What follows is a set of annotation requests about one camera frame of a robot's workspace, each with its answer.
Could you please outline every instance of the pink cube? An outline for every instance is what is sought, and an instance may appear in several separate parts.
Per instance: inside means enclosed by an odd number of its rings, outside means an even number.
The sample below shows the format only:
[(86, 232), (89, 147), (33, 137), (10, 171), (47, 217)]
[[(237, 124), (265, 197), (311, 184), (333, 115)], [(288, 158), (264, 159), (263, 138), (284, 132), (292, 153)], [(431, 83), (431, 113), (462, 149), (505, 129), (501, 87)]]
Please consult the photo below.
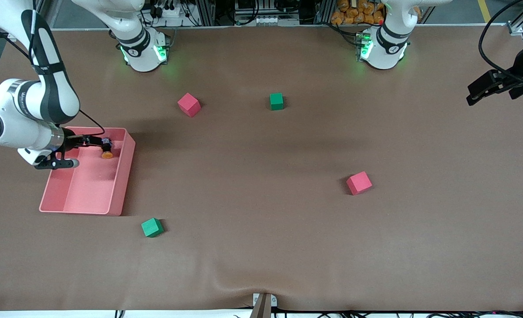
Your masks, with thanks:
[(193, 95), (186, 93), (182, 99), (179, 99), (179, 107), (189, 117), (193, 117), (201, 110), (199, 101)]
[(371, 188), (371, 181), (369, 181), (365, 171), (351, 176), (346, 183), (348, 183), (352, 195), (359, 194), (362, 191)]

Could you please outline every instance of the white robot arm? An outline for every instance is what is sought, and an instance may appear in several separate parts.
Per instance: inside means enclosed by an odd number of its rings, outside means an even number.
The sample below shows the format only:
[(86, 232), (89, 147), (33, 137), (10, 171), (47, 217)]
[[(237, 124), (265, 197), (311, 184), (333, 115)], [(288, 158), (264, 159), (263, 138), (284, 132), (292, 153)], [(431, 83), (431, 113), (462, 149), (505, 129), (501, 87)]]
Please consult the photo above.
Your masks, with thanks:
[(167, 61), (165, 34), (146, 28), (138, 19), (144, 0), (72, 0), (106, 24), (120, 43), (126, 62), (139, 72)]
[(0, 27), (29, 48), (30, 62), (39, 75), (38, 81), (8, 79), (1, 83), (0, 145), (18, 148), (39, 169), (75, 167), (78, 163), (72, 160), (44, 165), (49, 155), (64, 153), (79, 141), (66, 141), (74, 133), (59, 127), (73, 119), (80, 106), (49, 26), (33, 10), (31, 0), (0, 0)]
[(387, 16), (381, 26), (369, 28), (370, 40), (360, 56), (372, 67), (387, 70), (401, 58), (407, 39), (417, 25), (415, 6), (437, 6), (452, 0), (381, 0), (387, 7)]

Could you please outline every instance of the pink tray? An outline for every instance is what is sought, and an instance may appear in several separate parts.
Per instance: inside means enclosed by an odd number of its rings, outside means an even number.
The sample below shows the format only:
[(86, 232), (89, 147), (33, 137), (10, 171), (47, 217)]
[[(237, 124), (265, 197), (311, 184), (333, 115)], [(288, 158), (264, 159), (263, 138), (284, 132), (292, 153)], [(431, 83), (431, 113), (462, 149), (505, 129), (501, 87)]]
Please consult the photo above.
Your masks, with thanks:
[[(75, 133), (98, 133), (99, 128), (66, 127)], [(118, 216), (136, 142), (124, 128), (106, 128), (100, 137), (112, 141), (111, 159), (102, 159), (99, 147), (73, 149), (68, 159), (78, 159), (79, 167), (52, 170), (40, 203), (41, 212)]]

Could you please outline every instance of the foam block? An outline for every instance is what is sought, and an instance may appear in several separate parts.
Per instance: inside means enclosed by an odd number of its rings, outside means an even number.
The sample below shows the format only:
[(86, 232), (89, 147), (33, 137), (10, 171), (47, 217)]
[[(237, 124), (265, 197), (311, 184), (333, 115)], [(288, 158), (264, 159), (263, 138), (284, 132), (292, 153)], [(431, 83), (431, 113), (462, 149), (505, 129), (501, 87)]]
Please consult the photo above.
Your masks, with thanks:
[(163, 226), (158, 219), (152, 218), (142, 223), (142, 230), (145, 236), (153, 238), (163, 233)]
[(179, 108), (189, 117), (193, 117), (201, 110), (199, 101), (189, 93), (186, 93), (177, 103), (179, 104)]
[(352, 195), (359, 194), (362, 191), (366, 191), (367, 189), (371, 188), (371, 181), (369, 181), (365, 171), (349, 177), (346, 183), (348, 183), (348, 187), (350, 188)]
[(271, 110), (283, 109), (283, 95), (281, 93), (270, 94), (269, 105)]

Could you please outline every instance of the table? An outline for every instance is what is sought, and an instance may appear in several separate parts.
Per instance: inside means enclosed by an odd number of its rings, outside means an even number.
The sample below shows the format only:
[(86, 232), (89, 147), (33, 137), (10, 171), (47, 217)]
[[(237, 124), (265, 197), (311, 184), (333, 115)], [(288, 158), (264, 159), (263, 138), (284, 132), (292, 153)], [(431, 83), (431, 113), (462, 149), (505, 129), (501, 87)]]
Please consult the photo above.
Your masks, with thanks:
[[(123, 216), (90, 217), (38, 212), (48, 173), (0, 147), (0, 310), (232, 308), (253, 292), (288, 310), (523, 310), (523, 97), (467, 106), (489, 70), (480, 32), (419, 27), (379, 71), (328, 28), (182, 30), (149, 73), (106, 32), (55, 32), (82, 109), (136, 153)], [(507, 67), (522, 48), (505, 27), (486, 41)], [(35, 78), (9, 47), (6, 78)], [(268, 110), (274, 92), (285, 110)], [(353, 197), (359, 171), (374, 187)], [(153, 239), (151, 217), (168, 229)]]

